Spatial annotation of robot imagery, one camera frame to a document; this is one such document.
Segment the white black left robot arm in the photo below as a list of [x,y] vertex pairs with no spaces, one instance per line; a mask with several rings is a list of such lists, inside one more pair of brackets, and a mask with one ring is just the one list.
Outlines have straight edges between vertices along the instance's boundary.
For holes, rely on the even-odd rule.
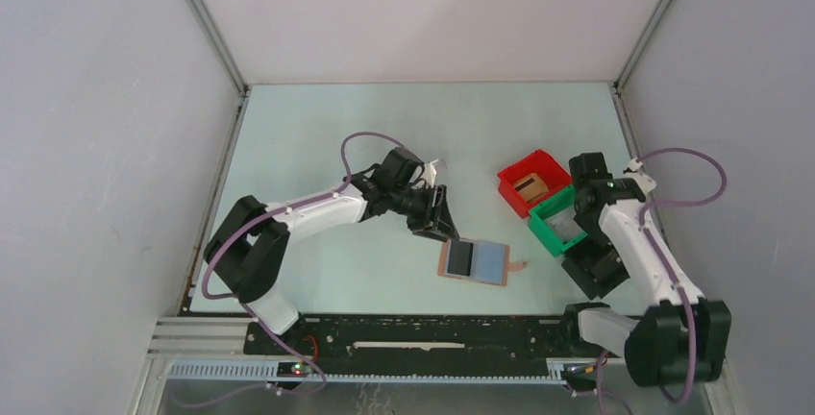
[[267,329],[281,354],[304,341],[301,314],[278,285],[286,249],[335,227],[393,212],[414,235],[447,242],[458,232],[447,204],[447,187],[434,181],[435,162],[396,147],[385,159],[349,174],[334,189],[299,201],[270,205],[252,195],[235,202],[204,251],[206,281],[218,277],[235,299]]

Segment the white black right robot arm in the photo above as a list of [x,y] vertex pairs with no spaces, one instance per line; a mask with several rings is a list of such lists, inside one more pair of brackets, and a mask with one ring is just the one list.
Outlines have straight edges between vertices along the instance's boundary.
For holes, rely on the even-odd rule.
[[615,252],[646,309],[635,320],[602,303],[568,305],[558,340],[568,354],[597,346],[622,357],[640,387],[714,381],[723,371],[731,313],[690,280],[660,235],[652,210],[661,203],[650,197],[656,181],[644,162],[631,159],[615,178],[600,152],[569,160],[577,225]]

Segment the tan leather card holder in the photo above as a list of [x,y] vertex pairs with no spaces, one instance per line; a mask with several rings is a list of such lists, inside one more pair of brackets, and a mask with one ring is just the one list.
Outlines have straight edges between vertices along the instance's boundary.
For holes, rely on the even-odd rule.
[[487,285],[506,286],[510,273],[521,272],[529,266],[527,259],[511,260],[510,249],[506,244],[484,240],[461,239],[474,244],[471,275],[469,277],[449,275],[445,273],[445,267],[448,244],[451,240],[446,241],[442,246],[437,268],[437,275],[439,277]]

